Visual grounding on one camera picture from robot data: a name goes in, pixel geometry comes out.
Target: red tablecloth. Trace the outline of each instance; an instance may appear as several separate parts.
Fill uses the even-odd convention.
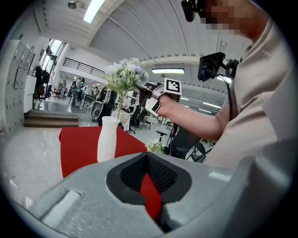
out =
[[[101,130],[101,126],[62,128],[59,141],[61,143],[61,169],[64,178],[84,166],[97,163],[97,143]],[[115,158],[146,151],[144,143],[121,128],[117,128]],[[148,214],[155,219],[161,209],[161,197],[148,174],[143,180],[141,194],[146,197]]]

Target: fluorescent light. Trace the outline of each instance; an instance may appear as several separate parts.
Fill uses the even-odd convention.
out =
[[[222,108],[221,106],[213,105],[213,104],[208,103],[208,102],[203,102],[203,104],[208,105],[208,106],[212,106],[212,107],[216,107],[216,108]]]
[[[184,73],[184,69],[182,68],[152,69],[152,73]]]
[[[218,76],[217,79],[220,80],[220,81],[223,81],[223,78],[229,83],[231,84],[232,83],[232,80],[228,77],[225,77],[225,76]]]
[[[199,108],[199,110],[201,110],[201,111],[203,111],[203,112],[208,112],[208,113],[211,113],[211,112],[209,112],[209,111],[206,111],[206,110],[204,110],[204,109],[201,109],[201,108]]]
[[[104,1],[105,0],[92,0],[84,16],[84,21],[91,23]]]

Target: step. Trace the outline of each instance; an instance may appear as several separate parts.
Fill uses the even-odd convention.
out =
[[[78,127],[78,126],[79,126],[79,121],[27,119],[24,122],[24,127],[63,128],[63,127]]]
[[[31,113],[30,115],[28,115],[28,119],[79,121],[78,116],[57,115],[57,114],[41,114],[41,113]]]

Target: glossy floor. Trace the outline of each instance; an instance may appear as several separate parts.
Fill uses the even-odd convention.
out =
[[[89,103],[76,102],[76,106],[71,106],[69,98],[50,99],[41,101],[39,110],[52,112],[72,112],[72,113],[90,113]]]

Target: black mesh panel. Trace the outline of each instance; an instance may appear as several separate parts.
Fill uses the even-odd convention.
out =
[[[178,179],[174,171],[149,156],[147,172],[159,193],[169,189]]]
[[[147,156],[139,159],[120,172],[121,181],[129,188],[140,192],[142,181],[147,170]]]

